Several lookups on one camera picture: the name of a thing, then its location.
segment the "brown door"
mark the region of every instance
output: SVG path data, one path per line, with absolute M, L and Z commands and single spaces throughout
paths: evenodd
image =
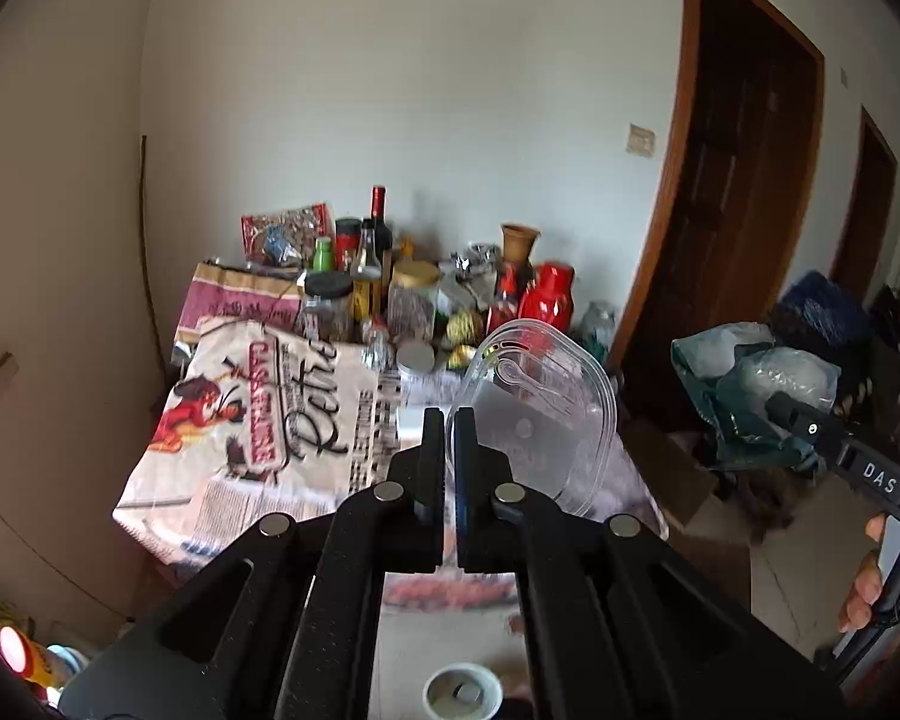
M 887 231 L 896 159 L 874 120 L 861 110 L 857 176 L 830 278 L 863 302 Z
M 749 0 L 701 0 L 686 156 L 624 360 L 626 402 L 668 429 L 700 424 L 674 375 L 671 341 L 760 319 L 779 265 L 807 164 L 799 147 L 809 143 L 814 90 L 792 42 Z M 790 153 L 794 144 L 799 153 Z

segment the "green bottle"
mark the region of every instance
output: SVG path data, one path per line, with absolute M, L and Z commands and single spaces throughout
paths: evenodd
M 333 271 L 333 241 L 328 237 L 317 238 L 317 251 L 311 271 Z

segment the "transparent plastic lid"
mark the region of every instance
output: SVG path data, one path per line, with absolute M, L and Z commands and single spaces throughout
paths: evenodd
M 482 445 L 506 452 L 514 480 L 585 514 L 602 485 L 617 425 L 616 400 L 600 365 L 570 338 L 536 319 L 514 319 L 477 349 L 447 420 L 474 410 Z

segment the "white cup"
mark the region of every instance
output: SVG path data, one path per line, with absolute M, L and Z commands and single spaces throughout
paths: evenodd
M 477 664 L 443 666 L 423 685 L 430 720 L 490 720 L 504 701 L 497 675 Z

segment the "human hand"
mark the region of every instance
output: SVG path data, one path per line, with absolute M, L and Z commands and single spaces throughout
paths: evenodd
M 877 514 L 876 517 L 866 522 L 864 531 L 870 538 L 879 543 L 886 524 L 887 516 L 885 514 Z M 845 600 L 837 617 L 837 626 L 841 634 L 845 634 L 848 631 L 859 631 L 871 621 L 871 607 L 883 591 L 883 578 L 880 576 L 880 569 L 877 567 L 876 559 L 877 553 L 871 552 L 860 563 L 857 575 L 853 579 L 853 586 L 850 588 L 850 595 L 847 595 L 847 600 Z M 899 642 L 900 635 L 896 639 L 895 645 Z

